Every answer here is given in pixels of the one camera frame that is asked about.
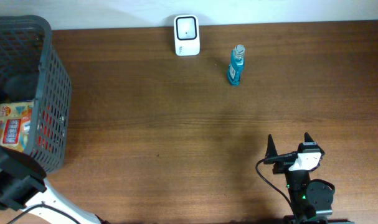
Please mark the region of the blue mouthwash bottle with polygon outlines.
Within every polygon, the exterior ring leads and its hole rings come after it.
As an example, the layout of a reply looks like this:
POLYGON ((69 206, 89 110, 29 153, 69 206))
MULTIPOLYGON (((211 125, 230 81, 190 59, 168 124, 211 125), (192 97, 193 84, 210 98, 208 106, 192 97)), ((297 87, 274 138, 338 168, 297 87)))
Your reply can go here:
POLYGON ((233 86, 240 84, 241 74, 245 68, 245 47, 241 44, 236 45, 230 57, 229 70, 227 77, 233 86))

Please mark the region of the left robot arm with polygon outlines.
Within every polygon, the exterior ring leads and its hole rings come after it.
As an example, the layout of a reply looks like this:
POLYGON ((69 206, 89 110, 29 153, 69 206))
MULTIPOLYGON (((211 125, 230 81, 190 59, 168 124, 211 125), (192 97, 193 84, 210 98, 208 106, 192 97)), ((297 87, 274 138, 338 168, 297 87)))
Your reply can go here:
POLYGON ((56 191, 35 159, 0 146, 0 210, 7 209, 22 212, 10 223, 28 213, 48 223, 107 223, 56 191))

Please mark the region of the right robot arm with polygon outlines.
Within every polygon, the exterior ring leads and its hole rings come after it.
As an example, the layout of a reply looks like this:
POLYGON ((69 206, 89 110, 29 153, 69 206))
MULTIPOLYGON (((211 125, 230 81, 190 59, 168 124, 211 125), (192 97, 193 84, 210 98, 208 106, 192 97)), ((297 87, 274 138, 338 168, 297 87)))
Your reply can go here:
POLYGON ((333 212, 335 186, 325 180, 310 179, 309 173, 320 166, 325 152, 308 133, 304 139, 296 151, 279 155, 269 135, 263 163, 273 165, 273 174, 285 176, 293 214, 283 217, 283 223, 327 223, 333 212))

